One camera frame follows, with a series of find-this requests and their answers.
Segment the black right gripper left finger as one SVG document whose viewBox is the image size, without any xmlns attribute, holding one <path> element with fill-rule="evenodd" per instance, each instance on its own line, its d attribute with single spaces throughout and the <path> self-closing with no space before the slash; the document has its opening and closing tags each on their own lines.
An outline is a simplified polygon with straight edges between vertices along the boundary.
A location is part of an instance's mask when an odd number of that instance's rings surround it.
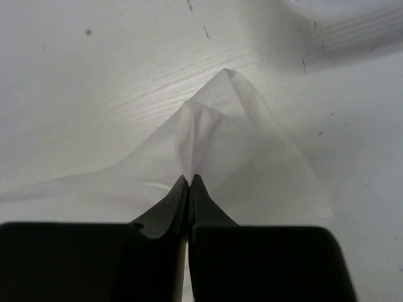
<svg viewBox="0 0 403 302">
<path fill-rule="evenodd" d="M 189 185 L 129 223 L 1 225 L 2 301 L 180 301 Z"/>
</svg>

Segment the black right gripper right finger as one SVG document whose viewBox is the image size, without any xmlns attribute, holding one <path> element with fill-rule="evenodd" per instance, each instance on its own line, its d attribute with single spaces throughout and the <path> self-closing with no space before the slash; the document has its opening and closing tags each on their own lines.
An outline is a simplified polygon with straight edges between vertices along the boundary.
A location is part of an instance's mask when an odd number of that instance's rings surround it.
<svg viewBox="0 0 403 302">
<path fill-rule="evenodd" d="M 356 301 L 342 250 L 319 226 L 241 226 L 190 186 L 189 267 L 195 301 Z"/>
</svg>

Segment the plain white t-shirt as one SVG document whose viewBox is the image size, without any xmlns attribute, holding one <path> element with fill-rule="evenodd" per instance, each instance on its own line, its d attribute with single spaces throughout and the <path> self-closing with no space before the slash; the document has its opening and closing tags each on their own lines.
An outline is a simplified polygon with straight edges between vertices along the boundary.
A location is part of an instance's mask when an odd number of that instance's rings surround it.
<svg viewBox="0 0 403 302">
<path fill-rule="evenodd" d="M 3 192 L 1 220 L 129 223 L 184 177 L 189 193 L 181 299 L 194 300 L 188 237 L 195 176 L 241 226 L 322 227 L 331 216 L 314 173 L 266 103 L 239 73 L 224 69 L 118 163 Z"/>
</svg>

